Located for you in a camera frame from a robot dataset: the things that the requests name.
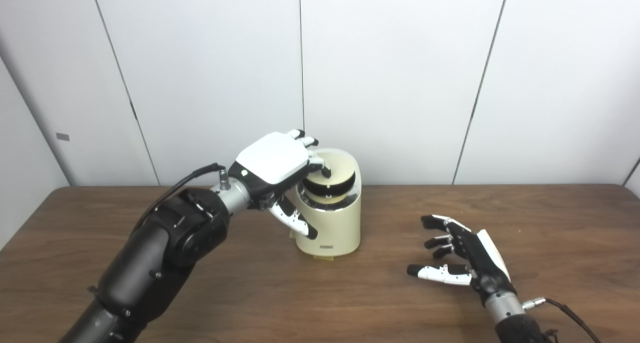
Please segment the white and black left hand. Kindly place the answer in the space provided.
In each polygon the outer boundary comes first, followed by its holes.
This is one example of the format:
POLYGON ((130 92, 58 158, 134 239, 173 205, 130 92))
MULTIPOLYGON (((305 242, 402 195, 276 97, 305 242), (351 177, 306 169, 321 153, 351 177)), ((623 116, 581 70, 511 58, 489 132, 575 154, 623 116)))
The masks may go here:
POLYGON ((219 197, 230 214, 244 210, 269 211, 298 234, 314 240, 318 231, 297 210, 286 192, 309 174, 320 172, 330 178, 332 170, 323 157, 310 150, 318 140, 301 129, 272 132, 238 154, 228 168, 228 188, 219 188, 219 197))

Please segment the white and black right hand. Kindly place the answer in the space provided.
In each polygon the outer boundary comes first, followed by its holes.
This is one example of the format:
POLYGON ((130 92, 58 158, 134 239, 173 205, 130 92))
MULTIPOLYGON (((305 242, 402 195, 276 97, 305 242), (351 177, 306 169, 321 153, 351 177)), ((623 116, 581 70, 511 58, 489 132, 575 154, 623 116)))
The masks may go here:
POLYGON ((505 261, 485 229, 473 232, 455 218, 437 214, 423 215, 420 221, 425 229, 444 233, 424 244, 425 248, 432 250, 434 259, 456 255, 466 263, 409 264, 406 270, 409 276, 447 285, 469 286, 479 295, 482 304, 492 296, 517 294, 505 261))

